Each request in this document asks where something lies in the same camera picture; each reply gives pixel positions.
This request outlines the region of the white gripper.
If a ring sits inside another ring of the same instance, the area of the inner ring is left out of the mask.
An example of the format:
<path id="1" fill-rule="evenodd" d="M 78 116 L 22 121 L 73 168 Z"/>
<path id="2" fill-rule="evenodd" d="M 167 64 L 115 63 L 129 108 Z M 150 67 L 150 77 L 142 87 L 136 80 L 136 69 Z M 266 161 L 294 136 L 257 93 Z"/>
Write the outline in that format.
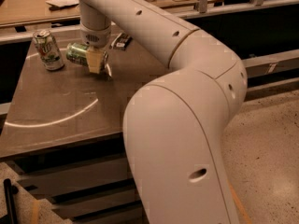
<path id="1" fill-rule="evenodd" d="M 110 26 L 104 30 L 92 30 L 83 24 L 80 25 L 81 39 L 89 46 L 86 51 L 86 60 L 91 73 L 99 74 L 101 71 L 104 52 L 99 48 L 103 48 L 108 43 L 110 34 Z"/>

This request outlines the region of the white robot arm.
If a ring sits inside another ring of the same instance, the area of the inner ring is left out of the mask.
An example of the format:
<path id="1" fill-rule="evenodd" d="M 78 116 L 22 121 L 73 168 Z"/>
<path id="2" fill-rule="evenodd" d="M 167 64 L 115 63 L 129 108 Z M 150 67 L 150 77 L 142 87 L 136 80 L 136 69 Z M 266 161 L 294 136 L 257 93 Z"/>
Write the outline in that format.
<path id="1" fill-rule="evenodd" d="M 149 224 L 239 224 L 221 137 L 246 96 L 240 58 L 144 0 L 79 2 L 83 30 L 114 21 L 170 71 L 134 94 L 122 125 Z"/>

